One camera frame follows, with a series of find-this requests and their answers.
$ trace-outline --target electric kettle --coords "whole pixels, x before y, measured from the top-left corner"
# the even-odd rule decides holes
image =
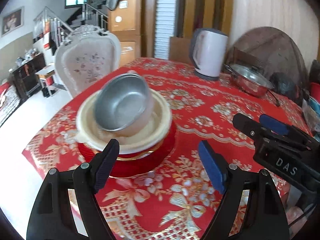
[[[189,58],[195,75],[206,80],[219,80],[227,49],[228,36],[215,29],[196,29],[190,43]]]

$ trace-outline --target pot lid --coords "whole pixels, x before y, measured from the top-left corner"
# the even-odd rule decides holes
[[[260,73],[257,73],[253,70],[251,70],[248,67],[238,65],[238,64],[231,64],[230,67],[237,72],[240,76],[243,76],[244,78],[262,86],[268,89],[273,89],[272,83],[266,79],[263,75]]]

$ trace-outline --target floor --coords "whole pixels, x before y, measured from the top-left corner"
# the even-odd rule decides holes
[[[0,127],[0,206],[23,238],[26,238],[29,216],[42,179],[21,153],[33,136],[70,100],[64,90],[50,98],[44,98],[40,91]],[[81,220],[75,218],[75,222],[79,233],[85,234]]]

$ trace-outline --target metal railing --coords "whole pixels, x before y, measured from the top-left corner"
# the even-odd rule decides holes
[[[107,30],[108,22],[106,19],[108,19],[108,16],[97,8],[86,2],[82,5],[82,20],[88,21],[88,24],[96,25]]]
[[[43,11],[33,20],[34,35],[33,38],[38,41],[46,34],[45,23],[50,23],[50,32],[57,48],[63,43],[64,38],[70,34],[73,29],[62,21],[50,8],[44,7]]]

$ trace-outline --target pot handle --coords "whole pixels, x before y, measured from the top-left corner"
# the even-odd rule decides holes
[[[234,74],[234,75],[236,75],[236,76],[238,75],[238,73],[237,73],[236,71],[234,71],[230,66],[224,64],[224,67],[225,67],[227,70],[229,70],[232,74]]]
[[[270,90],[268,90],[268,92],[269,92],[269,93],[274,97],[274,99],[276,100],[276,103],[275,103],[276,107],[279,107],[279,106],[280,106],[280,102],[279,102],[278,98],[276,98],[276,96],[275,96],[273,93],[271,93]]]
[[[205,28],[199,28],[199,29],[195,30],[195,32],[193,33],[193,36],[192,36],[192,39],[191,39],[191,42],[190,42],[190,48],[189,48],[189,58],[190,58],[191,62],[193,63],[193,65],[195,66],[195,68],[197,68],[197,69],[200,69],[199,68],[199,63],[198,63],[197,60],[194,60],[193,55],[194,55],[194,50],[196,49],[198,35],[203,30],[206,30],[206,29]]]

